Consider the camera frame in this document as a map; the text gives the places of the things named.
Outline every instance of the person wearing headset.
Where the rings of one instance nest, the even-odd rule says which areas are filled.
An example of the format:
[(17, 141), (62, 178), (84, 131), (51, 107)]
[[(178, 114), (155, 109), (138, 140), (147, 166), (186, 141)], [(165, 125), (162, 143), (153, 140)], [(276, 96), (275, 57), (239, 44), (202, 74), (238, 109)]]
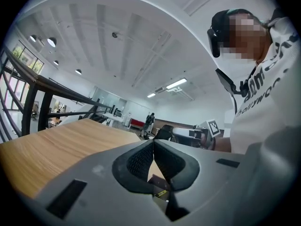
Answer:
[(217, 151), (245, 154), (249, 145), (286, 127), (271, 93), (291, 67), (301, 66), (300, 38), (278, 8), (266, 22), (245, 9), (218, 12), (207, 34), (214, 57), (227, 49), (255, 62), (230, 137), (217, 138), (215, 145)]

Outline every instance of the wooden tabletop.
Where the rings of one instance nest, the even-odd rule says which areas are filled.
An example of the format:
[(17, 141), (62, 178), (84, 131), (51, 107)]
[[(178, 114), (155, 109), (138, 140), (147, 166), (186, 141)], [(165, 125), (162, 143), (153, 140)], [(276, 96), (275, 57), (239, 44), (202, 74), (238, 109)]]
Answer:
[(5, 142), (0, 160), (12, 186), (34, 198), (82, 158), (138, 141), (135, 133), (83, 119)]

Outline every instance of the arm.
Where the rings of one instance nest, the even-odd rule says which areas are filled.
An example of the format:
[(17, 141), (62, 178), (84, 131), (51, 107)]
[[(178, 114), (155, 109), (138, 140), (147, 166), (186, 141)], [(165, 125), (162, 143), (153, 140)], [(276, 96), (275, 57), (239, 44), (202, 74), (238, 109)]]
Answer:
[(215, 142), (215, 151), (219, 152), (231, 152), (230, 137), (217, 138)]

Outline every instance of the neck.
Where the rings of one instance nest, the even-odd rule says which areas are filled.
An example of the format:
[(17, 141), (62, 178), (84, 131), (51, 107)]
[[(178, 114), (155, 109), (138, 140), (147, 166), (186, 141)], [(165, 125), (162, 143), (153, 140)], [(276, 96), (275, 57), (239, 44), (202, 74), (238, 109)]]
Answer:
[(259, 59), (256, 60), (256, 66), (258, 66), (266, 57), (271, 43), (272, 43), (272, 38), (269, 34), (269, 31), (267, 31), (265, 40), (264, 40), (264, 47), (263, 47), (263, 50), (262, 50), (262, 53), (261, 53)]

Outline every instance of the gray device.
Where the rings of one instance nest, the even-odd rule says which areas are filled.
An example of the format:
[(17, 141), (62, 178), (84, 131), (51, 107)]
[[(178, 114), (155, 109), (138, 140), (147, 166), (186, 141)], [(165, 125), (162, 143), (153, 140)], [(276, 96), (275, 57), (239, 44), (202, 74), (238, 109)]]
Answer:
[[(255, 225), (289, 191), (300, 168), (301, 127), (245, 155), (147, 140), (88, 156), (24, 203), (47, 225)], [(155, 160), (170, 185), (164, 213), (147, 182)]]

